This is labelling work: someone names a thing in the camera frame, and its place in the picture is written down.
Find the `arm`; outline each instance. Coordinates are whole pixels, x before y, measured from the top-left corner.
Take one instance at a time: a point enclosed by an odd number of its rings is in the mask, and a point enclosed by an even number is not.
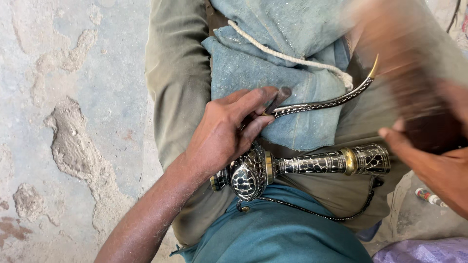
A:
[[[128,211],[99,251],[95,262],[151,262],[172,220],[193,192],[250,148],[274,120],[260,116],[275,87],[240,90],[209,102],[184,153]],[[242,121],[250,122],[242,131]]]
[[[443,83],[439,88],[463,123],[468,138],[468,89],[449,83]],[[468,219],[468,147],[442,155],[426,153],[411,145],[402,133],[403,126],[397,121],[393,129],[382,128],[379,134],[421,181],[457,214]]]

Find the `concrete floor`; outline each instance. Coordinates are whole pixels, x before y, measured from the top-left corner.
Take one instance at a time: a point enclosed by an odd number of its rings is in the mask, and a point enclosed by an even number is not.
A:
[[[456,0],[426,1],[443,27]],[[161,176],[144,81],[149,0],[0,1],[0,262],[91,262]],[[467,236],[407,175],[365,246]],[[169,230],[154,262],[169,258]]]

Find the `olive green pants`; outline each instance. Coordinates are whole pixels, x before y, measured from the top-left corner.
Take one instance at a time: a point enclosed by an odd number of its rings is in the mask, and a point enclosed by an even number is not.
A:
[[[435,27],[436,33],[442,36],[443,30],[434,26],[434,23],[429,18],[429,25]],[[145,75],[154,100],[154,137],[164,170],[185,150],[210,100],[209,54],[200,44],[207,37],[208,24],[203,0],[152,1]],[[450,39],[444,38],[444,41],[439,41],[441,46],[436,47],[440,49],[437,56],[442,71],[439,72],[457,79],[459,69],[448,73],[444,67],[444,64],[452,62],[451,58],[457,56],[456,47]],[[359,98],[343,108],[336,131],[336,145],[314,153],[368,142],[383,143],[377,130],[391,126],[396,118],[395,106],[389,99],[384,83],[376,80]],[[278,157],[299,154],[284,147],[264,145]],[[364,214],[344,223],[352,231],[369,228],[389,214],[387,194],[395,189],[402,176],[410,170],[395,156],[391,158],[391,172],[383,178],[383,186],[376,188],[370,206]],[[287,174],[277,178],[276,182],[308,193],[336,216],[348,216],[359,211],[369,190],[368,175]],[[180,244],[196,244],[233,199],[234,194],[229,188],[213,192],[209,182],[203,184],[172,224]]]

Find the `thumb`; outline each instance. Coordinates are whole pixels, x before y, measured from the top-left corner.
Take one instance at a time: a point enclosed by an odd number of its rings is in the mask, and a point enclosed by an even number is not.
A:
[[[390,146],[392,151],[413,170],[418,170],[428,161],[433,161],[435,155],[414,148],[410,140],[402,133],[390,128],[381,128],[379,135]]]
[[[268,124],[272,123],[275,120],[275,117],[268,116],[258,116],[253,121],[251,121],[247,127],[245,127],[240,133],[239,145],[243,152],[247,151],[250,148],[252,142],[257,138],[260,132]]]

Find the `teal shirt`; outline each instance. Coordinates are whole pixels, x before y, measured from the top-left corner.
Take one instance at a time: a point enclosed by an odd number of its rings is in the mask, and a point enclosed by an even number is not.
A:
[[[263,196],[333,216],[308,194],[272,184]],[[186,262],[372,262],[348,228],[320,216],[263,200],[243,202],[248,212],[230,204],[192,247],[180,249]]]

